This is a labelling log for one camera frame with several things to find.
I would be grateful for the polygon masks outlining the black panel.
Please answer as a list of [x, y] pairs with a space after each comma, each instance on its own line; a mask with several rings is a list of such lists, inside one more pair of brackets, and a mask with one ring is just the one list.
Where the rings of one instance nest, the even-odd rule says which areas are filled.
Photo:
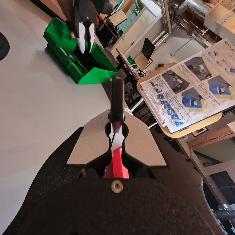
[[145, 38], [143, 48], [141, 51], [142, 54], [149, 60], [154, 50], [155, 50], [154, 44], [152, 44], [148, 38]]

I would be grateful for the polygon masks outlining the instruction sheet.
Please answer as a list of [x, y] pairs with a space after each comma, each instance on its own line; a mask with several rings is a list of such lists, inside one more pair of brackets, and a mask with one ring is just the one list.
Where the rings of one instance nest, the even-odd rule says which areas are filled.
[[162, 127], [182, 131], [235, 105], [235, 45], [214, 45], [140, 83]]

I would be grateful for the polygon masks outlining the silver ventilation duct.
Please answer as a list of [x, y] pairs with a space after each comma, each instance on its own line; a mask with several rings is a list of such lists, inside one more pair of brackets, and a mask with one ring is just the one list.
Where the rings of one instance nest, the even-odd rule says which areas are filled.
[[202, 0], [185, 0], [176, 10], [177, 14], [182, 14], [186, 10], [190, 10], [199, 17], [205, 19], [205, 16], [210, 12], [213, 6]]

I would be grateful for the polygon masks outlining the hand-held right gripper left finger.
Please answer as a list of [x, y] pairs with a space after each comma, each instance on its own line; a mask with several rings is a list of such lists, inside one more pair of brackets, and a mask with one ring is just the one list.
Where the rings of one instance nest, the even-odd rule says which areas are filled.
[[95, 169], [103, 177], [112, 159], [110, 132], [110, 110], [106, 110], [85, 124], [66, 164]]

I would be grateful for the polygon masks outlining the tan chair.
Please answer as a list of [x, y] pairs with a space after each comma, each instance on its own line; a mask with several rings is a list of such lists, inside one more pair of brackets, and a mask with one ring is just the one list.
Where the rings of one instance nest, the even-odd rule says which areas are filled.
[[139, 70], [142, 72], [153, 62], [153, 60], [151, 58], [147, 59], [142, 52], [140, 52], [137, 55], [137, 57], [134, 59], [134, 61], [137, 64], [137, 66], [139, 67]]

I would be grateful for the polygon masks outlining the paper sheet board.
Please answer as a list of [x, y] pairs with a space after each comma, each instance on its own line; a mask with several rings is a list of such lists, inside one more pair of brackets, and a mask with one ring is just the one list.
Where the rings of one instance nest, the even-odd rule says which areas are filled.
[[113, 27], [120, 25], [122, 22], [128, 19], [128, 17], [126, 16], [126, 14], [124, 13], [122, 9], [119, 9], [117, 12], [115, 12], [108, 18], [111, 24], [113, 25]]

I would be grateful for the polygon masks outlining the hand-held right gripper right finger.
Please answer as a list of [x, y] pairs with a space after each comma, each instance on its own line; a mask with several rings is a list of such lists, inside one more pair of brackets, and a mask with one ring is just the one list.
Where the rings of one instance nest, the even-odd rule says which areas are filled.
[[148, 126], [128, 112], [125, 112], [122, 135], [122, 163], [131, 177], [149, 177], [152, 169], [167, 166]]

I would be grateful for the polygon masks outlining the long wooden table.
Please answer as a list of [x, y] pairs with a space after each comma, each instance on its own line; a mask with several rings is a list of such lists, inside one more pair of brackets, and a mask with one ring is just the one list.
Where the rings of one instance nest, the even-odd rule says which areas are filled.
[[31, 2], [51, 17], [58, 16], [63, 21], [74, 22], [73, 0], [31, 0]]

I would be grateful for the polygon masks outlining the red plastic bin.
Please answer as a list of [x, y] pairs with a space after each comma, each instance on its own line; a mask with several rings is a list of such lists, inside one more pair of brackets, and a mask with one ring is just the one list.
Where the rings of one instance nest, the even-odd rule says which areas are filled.
[[129, 179], [128, 169], [122, 163], [122, 147], [113, 151], [113, 157], [105, 170], [104, 178]]

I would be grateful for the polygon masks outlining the small green basket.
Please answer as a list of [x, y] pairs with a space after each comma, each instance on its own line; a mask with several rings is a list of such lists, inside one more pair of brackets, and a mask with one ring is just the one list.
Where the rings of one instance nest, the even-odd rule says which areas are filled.
[[133, 57], [128, 56], [127, 60], [128, 60], [128, 62], [130, 63], [130, 65], [131, 65], [134, 69], [136, 69], [136, 68], [138, 67], [138, 65], [137, 65], [136, 62], [134, 61]]

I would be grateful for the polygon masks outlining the black rounded USB hub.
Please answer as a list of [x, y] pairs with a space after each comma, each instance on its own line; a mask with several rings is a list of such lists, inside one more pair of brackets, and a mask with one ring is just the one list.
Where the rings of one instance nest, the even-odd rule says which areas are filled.
[[110, 100], [110, 120], [114, 134], [119, 133], [124, 119], [124, 79], [115, 76], [111, 81]]

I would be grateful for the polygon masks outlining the green plastic bin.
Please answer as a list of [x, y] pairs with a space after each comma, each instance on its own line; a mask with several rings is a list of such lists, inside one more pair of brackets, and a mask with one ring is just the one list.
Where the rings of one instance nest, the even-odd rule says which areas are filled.
[[98, 44], [93, 44], [90, 53], [102, 68], [93, 68], [88, 72], [73, 54], [77, 41], [71, 38], [66, 23], [57, 17], [53, 17], [45, 29], [43, 37], [57, 62], [76, 84], [107, 83], [119, 73]]

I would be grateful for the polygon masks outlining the framed marker sign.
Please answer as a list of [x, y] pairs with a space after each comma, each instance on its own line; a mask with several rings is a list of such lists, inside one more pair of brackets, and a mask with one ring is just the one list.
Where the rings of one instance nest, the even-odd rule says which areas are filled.
[[200, 128], [198, 130], [193, 131], [191, 134], [196, 138], [196, 137], [204, 134], [207, 131], [209, 131], [209, 129], [207, 127], [203, 127], [203, 128]]

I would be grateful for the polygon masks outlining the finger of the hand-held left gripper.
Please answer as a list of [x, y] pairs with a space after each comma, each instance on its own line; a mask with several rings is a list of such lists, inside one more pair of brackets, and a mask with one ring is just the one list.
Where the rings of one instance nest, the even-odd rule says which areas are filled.
[[91, 52], [95, 39], [95, 25], [94, 23], [87, 24], [87, 49]]
[[86, 49], [86, 47], [85, 47], [86, 28], [85, 28], [85, 26], [83, 25], [82, 22], [79, 22], [76, 25], [76, 29], [77, 29], [77, 32], [78, 32], [78, 38], [77, 38], [78, 47], [79, 47], [81, 53], [84, 54], [85, 49]]

